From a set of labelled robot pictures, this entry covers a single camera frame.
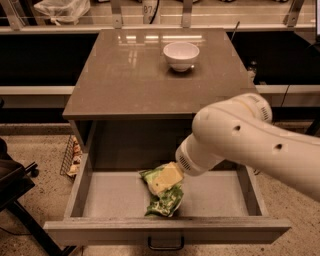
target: black chair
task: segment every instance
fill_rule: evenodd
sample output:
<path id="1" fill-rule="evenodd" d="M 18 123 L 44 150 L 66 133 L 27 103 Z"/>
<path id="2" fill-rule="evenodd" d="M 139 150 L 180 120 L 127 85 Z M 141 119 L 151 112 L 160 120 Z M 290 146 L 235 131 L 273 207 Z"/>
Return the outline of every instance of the black chair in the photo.
<path id="1" fill-rule="evenodd" d="M 7 153 L 7 144 L 0 138 L 0 212 L 9 210 L 34 236 L 48 255 L 69 255 L 76 246 L 68 246 L 61 250 L 27 210 L 18 202 L 18 198 L 35 186 L 29 177 L 37 176 L 37 164 L 26 168 L 14 161 Z"/>

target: drawer front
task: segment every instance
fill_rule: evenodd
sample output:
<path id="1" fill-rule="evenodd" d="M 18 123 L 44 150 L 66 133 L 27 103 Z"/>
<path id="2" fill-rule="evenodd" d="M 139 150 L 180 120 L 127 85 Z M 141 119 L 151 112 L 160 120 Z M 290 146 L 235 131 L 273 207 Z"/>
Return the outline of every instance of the drawer front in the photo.
<path id="1" fill-rule="evenodd" d="M 62 245 L 147 245 L 272 243 L 290 228 L 288 220 L 268 217 L 139 218 L 46 222 L 44 229 Z"/>

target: speckled floor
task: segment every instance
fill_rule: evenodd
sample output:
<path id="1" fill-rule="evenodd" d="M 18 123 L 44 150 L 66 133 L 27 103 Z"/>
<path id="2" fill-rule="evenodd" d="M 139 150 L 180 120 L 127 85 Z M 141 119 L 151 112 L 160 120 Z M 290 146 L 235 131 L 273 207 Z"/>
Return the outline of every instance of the speckled floor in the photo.
<path id="1" fill-rule="evenodd" d="M 70 136 L 68 125 L 49 127 L 0 126 L 0 136 L 7 141 L 9 154 L 24 165 L 35 161 L 40 174 L 36 186 L 19 200 L 43 225 L 47 220 L 62 220 L 72 182 L 60 175 L 60 168 Z M 218 256 L 316 256 L 320 255 L 320 203 L 260 173 L 257 180 L 269 214 L 287 218 L 292 228 L 271 245 L 186 245 L 177 252 L 153 252 L 140 246 L 79 247 L 71 255 L 218 255 Z M 0 227 L 14 233 L 27 233 L 8 211 L 0 213 Z M 0 255 L 46 255 L 32 236 L 14 236 L 0 230 Z"/>

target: table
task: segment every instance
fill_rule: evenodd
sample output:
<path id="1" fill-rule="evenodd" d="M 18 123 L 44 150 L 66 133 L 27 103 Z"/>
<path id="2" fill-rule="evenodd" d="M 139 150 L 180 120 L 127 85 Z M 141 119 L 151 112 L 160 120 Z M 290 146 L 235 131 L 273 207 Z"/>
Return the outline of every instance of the table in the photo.
<path id="1" fill-rule="evenodd" d="M 162 51 L 173 41 L 200 48 L 193 69 L 167 65 Z M 198 110 L 246 92 L 256 90 L 222 29 L 101 31 L 63 113 L 83 150 L 80 172 L 64 220 L 45 229 L 66 245 L 143 243 L 156 250 L 274 241 L 290 225 L 268 217 L 254 175 L 243 167 L 186 179 L 188 199 L 175 218 L 143 217 L 150 195 L 137 170 L 174 161 Z"/>

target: chair leg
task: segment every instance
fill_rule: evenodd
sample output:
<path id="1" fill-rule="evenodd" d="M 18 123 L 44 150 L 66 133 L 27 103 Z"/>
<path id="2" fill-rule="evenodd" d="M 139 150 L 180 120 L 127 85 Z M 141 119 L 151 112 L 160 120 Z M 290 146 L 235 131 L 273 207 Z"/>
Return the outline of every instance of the chair leg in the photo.
<path id="1" fill-rule="evenodd" d="M 7 209 L 22 222 L 48 255 L 69 255 L 76 248 L 76 246 L 68 246 L 61 250 L 18 201 L 8 205 Z"/>

